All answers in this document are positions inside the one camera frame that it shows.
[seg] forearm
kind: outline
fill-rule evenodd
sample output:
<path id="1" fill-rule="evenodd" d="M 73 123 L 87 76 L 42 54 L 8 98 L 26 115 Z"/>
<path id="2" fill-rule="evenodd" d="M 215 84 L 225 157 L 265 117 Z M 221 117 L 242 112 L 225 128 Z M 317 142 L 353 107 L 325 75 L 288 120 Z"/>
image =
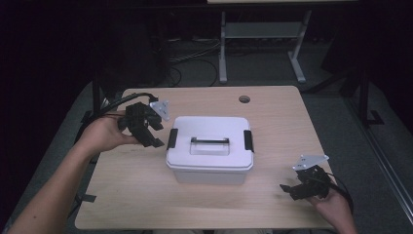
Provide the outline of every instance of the forearm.
<path id="1" fill-rule="evenodd" d="M 16 220 L 9 233 L 61 233 L 92 155 L 74 146 Z"/>

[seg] human arm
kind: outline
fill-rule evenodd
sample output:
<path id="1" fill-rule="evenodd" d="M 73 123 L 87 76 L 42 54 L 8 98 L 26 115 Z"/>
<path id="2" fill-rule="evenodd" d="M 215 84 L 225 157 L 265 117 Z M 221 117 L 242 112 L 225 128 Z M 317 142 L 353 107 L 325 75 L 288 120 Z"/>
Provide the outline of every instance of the human arm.
<path id="1" fill-rule="evenodd" d="M 308 198 L 319 212 L 319 214 L 329 222 L 340 234 L 357 233 L 355 221 L 353 220 L 347 200 L 336 190 L 330 189 L 327 197 L 319 199 L 317 197 Z"/>
<path id="2" fill-rule="evenodd" d="M 62 233 L 73 199 L 90 160 L 121 144 L 137 144 L 118 130 L 115 112 L 93 121 L 69 150 L 52 177 L 24 208 L 8 233 Z"/>

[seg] box lid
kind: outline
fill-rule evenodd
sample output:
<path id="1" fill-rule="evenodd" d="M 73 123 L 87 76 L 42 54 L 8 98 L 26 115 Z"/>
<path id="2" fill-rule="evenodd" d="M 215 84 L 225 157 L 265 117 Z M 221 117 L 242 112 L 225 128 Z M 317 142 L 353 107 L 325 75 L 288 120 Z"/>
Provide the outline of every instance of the box lid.
<path id="1" fill-rule="evenodd" d="M 242 117 L 177 117 L 169 136 L 167 164 L 176 169 L 250 169 L 253 147 L 248 121 Z"/>

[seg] white plastic box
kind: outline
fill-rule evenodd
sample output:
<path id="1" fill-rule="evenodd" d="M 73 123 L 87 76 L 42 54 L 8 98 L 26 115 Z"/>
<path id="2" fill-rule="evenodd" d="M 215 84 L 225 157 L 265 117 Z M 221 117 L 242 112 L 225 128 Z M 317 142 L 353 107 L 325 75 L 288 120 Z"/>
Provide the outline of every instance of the white plastic box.
<path id="1" fill-rule="evenodd" d="M 167 164 L 178 182 L 242 184 L 253 166 L 242 117 L 180 116 L 170 131 Z"/>

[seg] robotic hand controller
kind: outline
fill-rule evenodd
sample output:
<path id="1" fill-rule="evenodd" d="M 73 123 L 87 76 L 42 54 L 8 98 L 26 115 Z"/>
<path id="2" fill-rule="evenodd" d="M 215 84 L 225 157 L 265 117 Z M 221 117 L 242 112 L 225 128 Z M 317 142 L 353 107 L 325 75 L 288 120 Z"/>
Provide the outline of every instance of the robotic hand controller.
<path id="1" fill-rule="evenodd" d="M 138 102 L 127 106 L 125 117 L 118 120 L 118 128 L 124 130 L 128 128 L 131 134 L 144 146 L 160 147 L 165 145 L 160 139 L 154 138 L 148 127 L 155 131 L 163 129 L 162 119 L 169 120 L 167 100 L 158 101 L 157 97 L 150 94 L 140 94 L 149 96 L 149 105 Z"/>
<path id="2" fill-rule="evenodd" d="M 353 212 L 353 199 L 350 196 L 347 188 L 341 189 L 332 182 L 330 174 L 326 173 L 318 164 L 327 161 L 329 158 L 324 156 L 305 156 L 301 155 L 298 163 L 292 167 L 297 173 L 301 184 L 296 186 L 288 186 L 280 184 L 282 191 L 289 193 L 291 198 L 295 201 L 298 199 L 305 199 L 313 196 L 318 196 L 320 199 L 327 197 L 329 189 L 332 188 L 339 192 L 349 203 L 350 210 Z"/>

